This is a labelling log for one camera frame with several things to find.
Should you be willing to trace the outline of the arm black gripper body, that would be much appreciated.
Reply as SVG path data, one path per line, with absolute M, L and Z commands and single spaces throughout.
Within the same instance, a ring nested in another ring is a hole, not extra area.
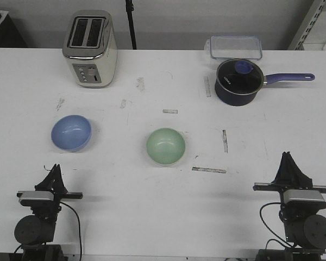
M 313 186 L 312 188 L 296 188 L 288 185 L 279 185 L 274 183 L 255 183 L 253 185 L 253 190 L 255 191 L 275 191 L 279 193 L 280 197 L 280 211 L 279 217 L 281 220 L 302 220 L 310 215 L 315 215 L 319 211 L 311 211 L 306 209 L 300 209 L 295 207 L 290 207 L 283 202 L 283 193 L 289 189 L 298 190 L 317 190 L 322 196 L 326 194 L 326 186 Z
M 35 202 L 31 207 L 33 214 L 41 220 L 56 220 L 58 213 L 61 211 L 60 202 L 63 199 L 76 199 L 83 198 L 82 192 L 66 192 L 66 193 L 53 193 L 53 201 Z

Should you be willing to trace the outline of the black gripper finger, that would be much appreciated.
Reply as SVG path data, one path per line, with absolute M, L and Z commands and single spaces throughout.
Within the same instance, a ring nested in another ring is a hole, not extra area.
M 35 190 L 52 190 L 54 180 L 57 174 L 57 164 L 54 164 L 48 175 L 43 179 L 42 182 L 37 184 Z
M 287 173 L 288 157 L 289 157 L 288 152 L 282 153 L 280 165 L 277 174 L 274 178 L 274 181 L 272 183 L 280 184 L 280 185 L 285 185 L 289 183 L 290 178 L 289 178 L 289 174 Z
M 61 168 L 60 165 L 57 165 L 57 170 L 55 174 L 55 191 L 56 192 L 68 192 L 64 182 L 62 180 L 62 173 L 61 173 Z
M 293 160 L 290 152 L 287 152 L 287 160 L 288 160 L 288 172 L 291 177 L 291 183 L 296 188 L 312 188 L 313 182 L 312 179 L 307 175 L 303 174 L 300 168 L 297 166 L 295 161 Z

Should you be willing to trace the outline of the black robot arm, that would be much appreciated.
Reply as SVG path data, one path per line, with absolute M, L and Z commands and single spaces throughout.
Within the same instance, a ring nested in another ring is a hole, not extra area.
M 283 152 L 275 179 L 270 183 L 255 183 L 255 191 L 279 193 L 279 219 L 285 238 L 276 235 L 273 241 L 283 250 L 260 249 L 256 260 L 321 260 L 326 251 L 326 217 L 318 212 L 326 209 L 325 185 L 314 185 L 303 174 L 290 152 Z
M 61 245 L 52 244 L 57 218 L 62 205 L 74 210 L 63 200 L 80 200 L 83 194 L 66 189 L 59 164 L 54 164 L 44 180 L 34 188 L 17 192 L 20 205 L 32 211 L 32 215 L 23 217 L 14 230 L 19 248 L 23 250 L 21 259 L 68 260 Z

